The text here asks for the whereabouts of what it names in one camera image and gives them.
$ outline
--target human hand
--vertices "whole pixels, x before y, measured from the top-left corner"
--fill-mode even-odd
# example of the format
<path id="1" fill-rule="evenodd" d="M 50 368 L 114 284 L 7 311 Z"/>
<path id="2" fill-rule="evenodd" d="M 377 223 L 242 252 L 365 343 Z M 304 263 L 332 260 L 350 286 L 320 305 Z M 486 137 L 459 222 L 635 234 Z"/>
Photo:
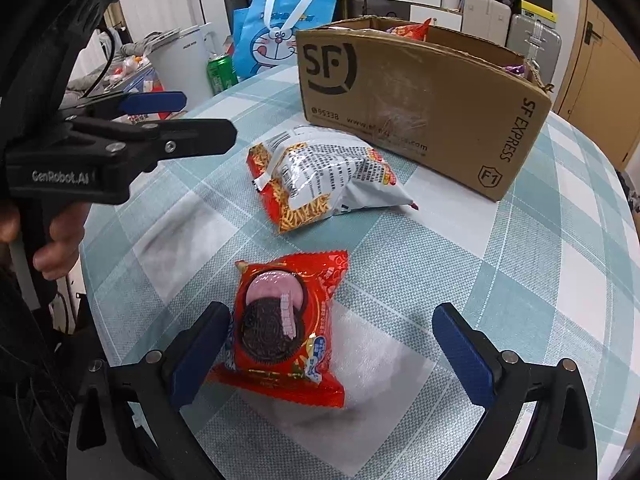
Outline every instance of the human hand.
<path id="1" fill-rule="evenodd" d="M 49 226 L 51 240 L 33 255 L 33 267 L 46 280 L 65 276 L 78 260 L 78 246 L 84 237 L 84 222 L 91 204 L 73 203 L 56 216 Z M 20 231 L 20 212 L 13 202 L 0 205 L 0 242 L 15 240 Z"/>

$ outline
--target cardboard box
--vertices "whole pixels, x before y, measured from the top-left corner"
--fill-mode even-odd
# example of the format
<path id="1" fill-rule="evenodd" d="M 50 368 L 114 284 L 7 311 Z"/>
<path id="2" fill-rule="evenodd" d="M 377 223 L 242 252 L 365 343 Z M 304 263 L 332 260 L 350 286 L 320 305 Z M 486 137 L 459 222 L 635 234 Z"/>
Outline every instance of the cardboard box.
<path id="1" fill-rule="evenodd" d="M 531 70 L 530 80 L 503 70 L 524 59 L 496 44 L 439 27 L 428 42 L 383 32 L 407 23 L 367 16 L 298 31 L 306 119 L 500 200 L 551 99 Z"/>

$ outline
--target soda can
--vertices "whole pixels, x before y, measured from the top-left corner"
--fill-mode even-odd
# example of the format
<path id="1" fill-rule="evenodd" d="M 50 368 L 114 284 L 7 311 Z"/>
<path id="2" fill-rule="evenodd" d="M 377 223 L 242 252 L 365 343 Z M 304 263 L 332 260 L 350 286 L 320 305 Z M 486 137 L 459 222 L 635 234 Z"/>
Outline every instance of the soda can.
<path id="1" fill-rule="evenodd" d="M 216 56 L 207 63 L 207 75 L 213 91 L 217 94 L 238 84 L 233 60 L 228 54 Z"/>

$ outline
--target red snack package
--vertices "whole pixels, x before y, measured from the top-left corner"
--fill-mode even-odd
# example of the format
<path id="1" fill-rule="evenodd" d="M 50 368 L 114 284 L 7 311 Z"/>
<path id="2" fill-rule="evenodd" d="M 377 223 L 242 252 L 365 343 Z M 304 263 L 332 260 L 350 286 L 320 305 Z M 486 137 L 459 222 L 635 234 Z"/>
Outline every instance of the red snack package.
<path id="1" fill-rule="evenodd" d="M 427 33 L 431 18 L 424 23 L 415 23 L 415 25 L 401 25 L 401 27 L 390 28 L 387 32 L 411 38 L 412 40 L 427 41 Z"/>
<path id="2" fill-rule="evenodd" d="M 208 379 L 277 399 L 344 406 L 332 375 L 331 298 L 349 266 L 346 251 L 290 254 L 242 272 L 225 362 Z"/>

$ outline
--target checkered tablecloth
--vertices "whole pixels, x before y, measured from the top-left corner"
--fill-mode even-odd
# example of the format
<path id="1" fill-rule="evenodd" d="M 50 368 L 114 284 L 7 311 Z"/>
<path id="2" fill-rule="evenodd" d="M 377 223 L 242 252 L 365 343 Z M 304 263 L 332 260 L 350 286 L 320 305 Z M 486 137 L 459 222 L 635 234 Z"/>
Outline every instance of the checkered tablecloth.
<path id="1" fill-rule="evenodd" d="M 350 254 L 333 312 L 345 409 L 205 384 L 182 410 L 227 478 L 437 478 L 482 412 L 431 334 L 443 301 L 499 349 L 578 363 L 608 478 L 640 392 L 640 248 L 616 174 L 589 139 L 551 113 L 499 203 L 383 152 L 420 211 L 360 210 L 277 235 L 244 160 L 257 139 L 305 123 L 297 69 L 256 76 L 189 116 L 231 119 L 238 142 L 160 164 L 126 204 L 95 205 L 86 224 L 82 270 L 111 364 L 165 348 L 212 300 L 232 305 L 235 260 Z"/>

